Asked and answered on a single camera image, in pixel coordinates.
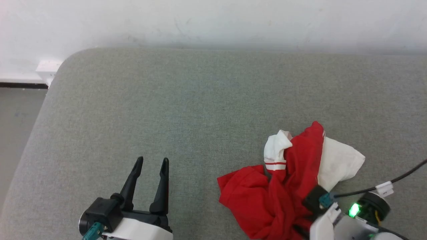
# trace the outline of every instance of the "garment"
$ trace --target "garment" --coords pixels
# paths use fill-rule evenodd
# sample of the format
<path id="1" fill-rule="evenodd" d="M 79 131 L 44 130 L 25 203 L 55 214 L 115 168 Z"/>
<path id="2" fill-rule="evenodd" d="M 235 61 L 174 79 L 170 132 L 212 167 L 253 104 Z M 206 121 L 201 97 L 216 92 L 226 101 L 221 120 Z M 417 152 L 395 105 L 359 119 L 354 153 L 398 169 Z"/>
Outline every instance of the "garment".
<path id="1" fill-rule="evenodd" d="M 264 147 L 264 163 L 269 173 L 285 168 L 283 152 L 292 147 L 291 139 L 291 134 L 283 130 L 268 137 Z M 365 156 L 353 147 L 325 137 L 317 176 L 319 185 L 331 191 L 339 181 L 354 177 L 364 162 Z"/>
<path id="2" fill-rule="evenodd" d="M 251 239 L 299 240 L 293 225 L 309 231 L 311 213 L 302 205 L 317 185 L 323 146 L 318 122 L 292 138 L 284 150 L 286 169 L 272 171 L 268 181 L 263 165 L 244 167 L 219 177 L 219 202 L 228 207 Z"/>

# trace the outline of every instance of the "black baseboard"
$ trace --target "black baseboard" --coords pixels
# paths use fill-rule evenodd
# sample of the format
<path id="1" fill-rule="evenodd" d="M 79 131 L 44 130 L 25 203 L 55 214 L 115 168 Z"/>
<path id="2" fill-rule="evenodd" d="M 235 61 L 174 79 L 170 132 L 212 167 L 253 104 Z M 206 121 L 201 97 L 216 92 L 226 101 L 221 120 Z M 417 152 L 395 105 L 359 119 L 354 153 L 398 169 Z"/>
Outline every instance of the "black baseboard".
<path id="1" fill-rule="evenodd" d="M 18 83 L 18 82 L 0 82 L 0 88 L 33 88 L 47 89 L 47 85 L 43 83 Z"/>

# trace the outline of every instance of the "gray floor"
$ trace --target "gray floor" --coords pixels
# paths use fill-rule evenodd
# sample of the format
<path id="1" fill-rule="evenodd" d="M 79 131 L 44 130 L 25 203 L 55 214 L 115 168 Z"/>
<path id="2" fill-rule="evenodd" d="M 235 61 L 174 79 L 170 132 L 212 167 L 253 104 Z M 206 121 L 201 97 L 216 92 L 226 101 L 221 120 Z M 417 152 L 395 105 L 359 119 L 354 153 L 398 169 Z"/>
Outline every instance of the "gray floor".
<path id="1" fill-rule="evenodd" d="M 0 88 L 0 213 L 47 90 Z"/>

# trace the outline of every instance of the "yellow wire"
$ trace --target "yellow wire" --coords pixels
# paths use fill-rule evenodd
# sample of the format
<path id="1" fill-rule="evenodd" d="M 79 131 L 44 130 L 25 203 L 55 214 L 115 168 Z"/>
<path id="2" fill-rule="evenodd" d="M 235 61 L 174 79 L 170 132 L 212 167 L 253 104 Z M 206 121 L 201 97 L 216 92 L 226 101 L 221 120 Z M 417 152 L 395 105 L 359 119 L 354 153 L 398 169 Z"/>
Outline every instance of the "yellow wire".
<path id="1" fill-rule="evenodd" d="M 375 217 L 377 218 L 378 226 L 381 226 L 380 217 L 378 216 L 378 211 L 375 210 Z"/>

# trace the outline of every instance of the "green led indicator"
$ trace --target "green led indicator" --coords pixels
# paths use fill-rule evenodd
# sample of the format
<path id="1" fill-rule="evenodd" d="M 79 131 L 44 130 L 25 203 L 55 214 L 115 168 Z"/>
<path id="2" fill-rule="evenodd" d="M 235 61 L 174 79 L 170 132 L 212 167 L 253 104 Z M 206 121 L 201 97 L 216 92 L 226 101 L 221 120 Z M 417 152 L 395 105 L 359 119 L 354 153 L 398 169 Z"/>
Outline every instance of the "green led indicator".
<path id="1" fill-rule="evenodd" d="M 351 217 L 355 217 L 360 212 L 360 205 L 355 203 L 353 206 L 351 206 L 350 210 L 348 211 L 348 215 Z"/>

